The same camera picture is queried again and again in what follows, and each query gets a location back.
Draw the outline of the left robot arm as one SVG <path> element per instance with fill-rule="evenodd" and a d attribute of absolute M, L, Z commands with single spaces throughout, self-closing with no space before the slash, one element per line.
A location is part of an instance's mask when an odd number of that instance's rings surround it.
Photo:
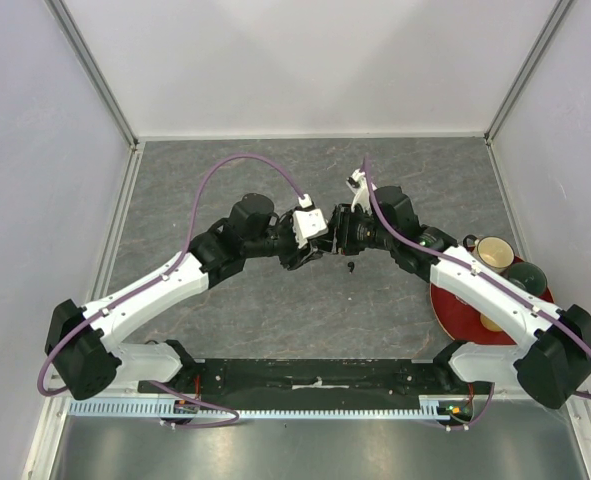
<path fill-rule="evenodd" d="M 194 382 L 189 355 L 175 342 L 129 348 L 124 340 L 156 316 L 240 273 L 250 258 L 279 259 L 295 270 L 319 256 L 328 231 L 309 197 L 283 215 L 260 194 L 247 194 L 228 216 L 192 239 L 168 262 L 122 290 L 78 306 L 67 299 L 52 313 L 45 353 L 76 400 L 104 391 L 117 378 L 159 381 L 173 393 Z"/>

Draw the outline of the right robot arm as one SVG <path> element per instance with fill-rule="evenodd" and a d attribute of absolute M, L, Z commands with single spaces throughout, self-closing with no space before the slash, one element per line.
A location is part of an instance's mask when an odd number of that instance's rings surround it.
<path fill-rule="evenodd" d="M 522 290 L 475 258 L 445 232 L 420 224 L 410 198 L 395 186 L 349 180 L 354 198 L 331 217 L 334 250 L 388 252 L 396 265 L 487 316 L 508 335 L 507 345 L 457 339 L 433 368 L 442 392 L 467 383 L 517 384 L 539 404 L 560 408 L 591 375 L 591 315 L 562 309 Z"/>

